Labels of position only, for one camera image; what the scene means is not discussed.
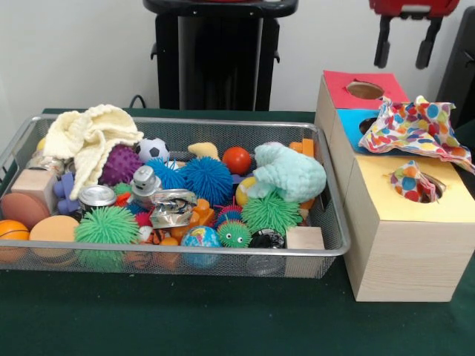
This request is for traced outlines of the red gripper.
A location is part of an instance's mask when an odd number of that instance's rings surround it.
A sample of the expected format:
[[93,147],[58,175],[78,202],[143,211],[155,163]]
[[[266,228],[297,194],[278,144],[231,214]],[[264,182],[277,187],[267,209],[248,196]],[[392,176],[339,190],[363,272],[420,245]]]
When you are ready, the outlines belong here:
[[385,68],[389,56],[390,22],[392,17],[417,15],[430,18],[425,39],[419,46],[416,68],[423,70],[430,63],[436,36],[442,26],[442,17],[449,16],[456,9],[459,0],[369,0],[370,8],[381,15],[379,38],[376,46],[374,65]]

